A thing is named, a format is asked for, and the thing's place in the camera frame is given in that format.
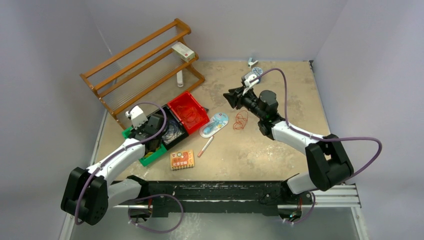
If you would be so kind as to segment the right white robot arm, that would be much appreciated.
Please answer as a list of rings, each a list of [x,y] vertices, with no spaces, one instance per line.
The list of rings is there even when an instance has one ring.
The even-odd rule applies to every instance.
[[[284,202],[292,204],[301,193],[310,190],[327,191],[353,175],[354,168],[340,139],[334,134],[314,135],[289,124],[278,113],[279,103],[273,91],[263,90],[255,95],[252,89],[245,91],[241,86],[229,89],[223,97],[231,108],[246,108],[258,117],[257,124],[264,136],[305,155],[307,171],[290,177],[282,184],[280,196]]]

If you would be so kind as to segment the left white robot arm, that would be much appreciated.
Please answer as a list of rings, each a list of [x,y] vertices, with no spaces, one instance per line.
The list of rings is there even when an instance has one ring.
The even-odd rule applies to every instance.
[[[74,217],[76,225],[93,226],[110,207],[128,200],[142,205],[149,199],[149,191],[143,187],[144,180],[129,177],[118,183],[113,181],[146,154],[147,143],[163,134],[168,118],[164,111],[146,119],[139,113],[129,116],[135,130],[147,133],[146,137],[129,137],[101,161],[87,168],[76,167],[69,174],[60,208]]]

